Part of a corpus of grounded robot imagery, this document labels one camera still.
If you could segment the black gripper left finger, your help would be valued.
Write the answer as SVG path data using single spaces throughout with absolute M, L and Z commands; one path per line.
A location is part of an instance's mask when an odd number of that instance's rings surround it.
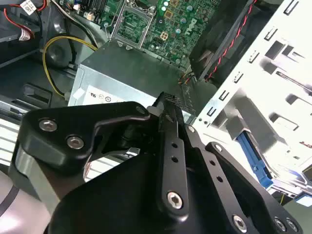
M 30 111 L 21 121 L 15 168 L 28 178 L 52 218 L 65 196 L 86 183 L 82 174 L 97 137 L 105 140 L 109 153 L 138 146 L 137 156 L 183 153 L 186 163 L 182 110 L 167 93 L 153 108 L 151 113 L 129 101 Z

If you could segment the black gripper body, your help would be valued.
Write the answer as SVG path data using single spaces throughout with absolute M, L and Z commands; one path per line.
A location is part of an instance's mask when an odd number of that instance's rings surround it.
M 228 234 L 231 222 L 207 171 L 183 153 L 136 156 L 71 191 L 52 234 Z

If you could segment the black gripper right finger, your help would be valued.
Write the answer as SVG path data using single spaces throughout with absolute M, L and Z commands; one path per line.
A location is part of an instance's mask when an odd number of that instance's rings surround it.
M 229 152 L 216 142 L 204 145 L 194 127 L 184 126 L 191 159 L 208 184 L 216 234 L 301 234 L 299 223 Z

